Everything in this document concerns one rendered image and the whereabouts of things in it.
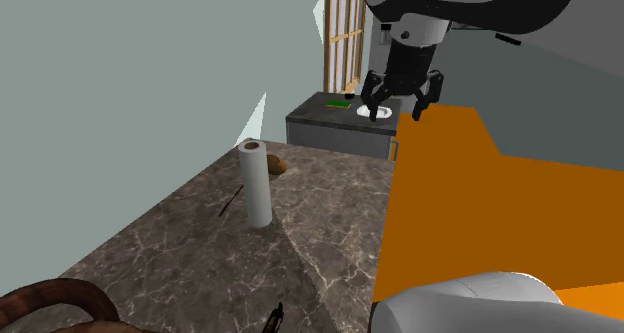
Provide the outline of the white paper towel roll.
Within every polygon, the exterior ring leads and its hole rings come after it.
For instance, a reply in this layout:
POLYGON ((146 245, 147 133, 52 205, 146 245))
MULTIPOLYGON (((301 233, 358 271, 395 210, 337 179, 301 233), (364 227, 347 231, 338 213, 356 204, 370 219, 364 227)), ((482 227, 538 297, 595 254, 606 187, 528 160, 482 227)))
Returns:
POLYGON ((238 145, 248 221, 261 228, 273 219, 266 145, 248 140, 238 145))

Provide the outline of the black and yellow tool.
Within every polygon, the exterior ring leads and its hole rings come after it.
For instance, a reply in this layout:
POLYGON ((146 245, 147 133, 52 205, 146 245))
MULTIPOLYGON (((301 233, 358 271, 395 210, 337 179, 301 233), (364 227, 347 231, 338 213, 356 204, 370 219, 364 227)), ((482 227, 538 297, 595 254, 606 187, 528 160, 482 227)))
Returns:
POLYGON ((278 333, 281 323, 284 318, 284 306, 282 302, 278 303, 278 306, 271 311, 269 318, 267 319, 262 333, 278 333))

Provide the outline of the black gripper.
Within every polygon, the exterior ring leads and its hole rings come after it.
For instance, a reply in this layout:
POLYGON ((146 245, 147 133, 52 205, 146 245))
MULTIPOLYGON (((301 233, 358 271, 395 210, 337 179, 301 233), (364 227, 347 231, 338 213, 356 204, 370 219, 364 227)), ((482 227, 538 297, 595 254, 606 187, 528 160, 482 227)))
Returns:
POLYGON ((377 120, 378 108, 392 96, 416 95, 412 118, 418 121, 421 113, 431 103, 440 99, 444 75, 439 70, 430 70, 436 51, 435 45, 413 47, 393 40, 390 46, 385 74, 369 70, 360 94, 362 102, 369 109, 371 122, 377 120), (426 92, 420 88, 427 84, 426 92))

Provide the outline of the grey cabinet with dark top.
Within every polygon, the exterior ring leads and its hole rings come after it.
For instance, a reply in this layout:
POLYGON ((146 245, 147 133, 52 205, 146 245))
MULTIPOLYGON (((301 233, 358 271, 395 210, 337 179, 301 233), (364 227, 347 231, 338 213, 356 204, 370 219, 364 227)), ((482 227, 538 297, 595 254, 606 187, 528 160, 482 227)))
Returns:
POLYGON ((394 138, 400 119, 401 102, 385 101, 391 114, 372 122, 360 116, 360 97, 346 100, 344 94, 314 93, 286 117, 287 143, 310 148, 393 160, 394 138))

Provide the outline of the thin dark pen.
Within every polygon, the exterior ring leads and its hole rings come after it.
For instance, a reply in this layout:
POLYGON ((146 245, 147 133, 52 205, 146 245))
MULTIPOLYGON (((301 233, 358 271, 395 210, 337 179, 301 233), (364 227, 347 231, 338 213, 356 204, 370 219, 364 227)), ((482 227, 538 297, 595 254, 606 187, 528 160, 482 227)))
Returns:
POLYGON ((227 209, 231 205, 231 203, 240 194, 240 192, 242 191, 243 187, 244 187, 244 185, 241 184, 239 186, 239 188, 236 190, 236 192, 231 196, 231 198, 223 205, 222 209, 220 210, 220 212, 218 214, 218 217, 222 217, 222 215, 227 211, 227 209))

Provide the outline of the wooden framed window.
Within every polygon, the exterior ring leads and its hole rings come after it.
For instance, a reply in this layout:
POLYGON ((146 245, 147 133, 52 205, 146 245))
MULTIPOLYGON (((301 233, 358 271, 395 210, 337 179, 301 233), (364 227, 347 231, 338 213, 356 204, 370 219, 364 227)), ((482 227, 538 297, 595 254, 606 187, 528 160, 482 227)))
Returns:
POLYGON ((324 51, 322 89, 353 93, 363 82, 365 0, 319 0, 316 9, 324 51))

